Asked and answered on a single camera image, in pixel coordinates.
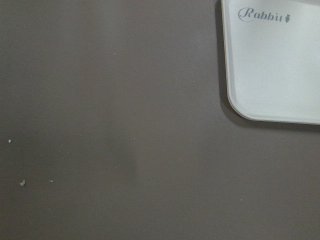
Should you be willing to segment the white rabbit tray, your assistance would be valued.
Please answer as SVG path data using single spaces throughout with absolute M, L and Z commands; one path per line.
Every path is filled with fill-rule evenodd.
M 221 2 L 227 97 L 252 121 L 320 123 L 320 3 Z

